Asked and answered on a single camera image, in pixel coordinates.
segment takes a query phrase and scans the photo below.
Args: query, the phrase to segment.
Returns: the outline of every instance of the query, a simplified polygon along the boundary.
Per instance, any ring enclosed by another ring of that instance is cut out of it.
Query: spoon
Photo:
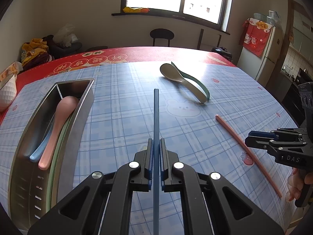
[[[162,64],[160,67],[160,71],[167,79],[183,84],[199,100],[199,102],[205,103],[207,101],[206,96],[193,84],[185,80],[184,77],[179,73],[179,71],[171,64]]]
[[[51,133],[52,133],[52,128],[53,128],[53,122],[51,122],[50,124],[50,128],[49,128],[49,131],[46,135],[46,137],[44,138],[44,140],[41,142],[41,144],[39,145],[39,147],[35,150],[34,153],[32,153],[32,155],[29,157],[29,160],[33,163],[36,163],[40,160],[47,144],[48,144],[48,141],[49,141],[49,138],[51,136]]]
[[[74,96],[64,97],[57,105],[54,114],[53,129],[47,143],[46,148],[38,163],[39,169],[47,170],[50,167],[52,157],[54,154],[55,146],[58,141],[58,137],[62,130],[62,127],[68,117],[72,114],[78,104],[78,99]]]

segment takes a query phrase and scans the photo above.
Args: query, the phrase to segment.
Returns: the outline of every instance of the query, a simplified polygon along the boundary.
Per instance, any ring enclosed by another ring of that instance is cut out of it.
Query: metal cutlery caddy
[[[13,158],[8,185],[9,215],[17,228],[27,231],[72,190],[80,139],[94,101],[93,82],[83,79],[55,83],[30,118]],[[56,107],[65,96],[75,96],[79,103],[65,129],[54,168],[41,170],[29,156],[46,136]]]

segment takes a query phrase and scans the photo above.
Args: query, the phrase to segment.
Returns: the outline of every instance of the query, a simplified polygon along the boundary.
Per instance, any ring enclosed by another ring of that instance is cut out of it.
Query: table
[[[277,197],[258,167],[214,116],[221,115],[242,138],[250,130],[296,127],[290,116],[237,67],[173,60],[179,69],[209,89],[211,98],[201,105],[186,88],[161,75],[159,67],[164,62],[169,61],[105,64],[24,86],[0,126],[0,201],[4,208],[7,209],[8,175],[16,146],[45,93],[58,81],[94,77],[95,98],[81,139],[73,188],[92,171],[116,171],[147,146],[148,138],[153,137],[153,89],[158,88],[160,136],[165,138],[167,149],[177,152],[180,161],[197,172],[220,172],[286,229],[295,211],[294,203]],[[284,195],[291,168],[276,164],[264,150],[252,151]],[[152,202],[152,191],[134,193],[129,234],[151,234]],[[160,234],[183,234],[179,193],[160,192]]]
[[[17,93],[27,84],[68,71],[95,67],[107,63],[143,61],[190,61],[235,66],[217,53],[185,48],[127,47],[85,52],[39,65],[18,75]],[[0,114],[0,124],[7,110]]]

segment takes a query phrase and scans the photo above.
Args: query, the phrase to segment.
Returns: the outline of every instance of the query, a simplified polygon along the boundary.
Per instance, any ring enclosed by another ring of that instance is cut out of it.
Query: window sill
[[[186,15],[186,16],[180,16],[180,15],[174,15],[174,14],[168,14],[168,13],[165,13],[165,14],[161,14],[161,13],[156,13],[156,12],[151,12],[149,11],[148,13],[125,13],[125,12],[121,12],[121,13],[112,13],[111,14],[112,16],[125,16],[125,15],[142,15],[142,16],[156,16],[156,17],[167,17],[167,18],[175,18],[175,19],[178,19],[178,20],[183,20],[183,21],[188,21],[188,22],[191,22],[191,23],[195,23],[195,24],[198,24],[198,25],[201,25],[201,26],[206,26],[206,27],[209,27],[209,28],[212,28],[214,30],[217,30],[221,33],[224,33],[224,34],[227,34],[227,35],[230,35],[230,33],[227,33],[225,31],[222,31],[221,29],[219,29],[219,26],[210,22],[210,21],[207,21],[205,19],[202,19],[202,18],[198,18],[198,17],[195,17],[195,16],[191,16],[191,15]]]

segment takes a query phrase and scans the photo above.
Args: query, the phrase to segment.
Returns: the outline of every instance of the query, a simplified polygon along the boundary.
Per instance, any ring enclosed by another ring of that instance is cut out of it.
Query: yellow clothing
[[[27,64],[36,56],[47,52],[48,48],[47,42],[44,42],[43,39],[34,38],[30,43],[24,43],[21,55],[22,66]]]

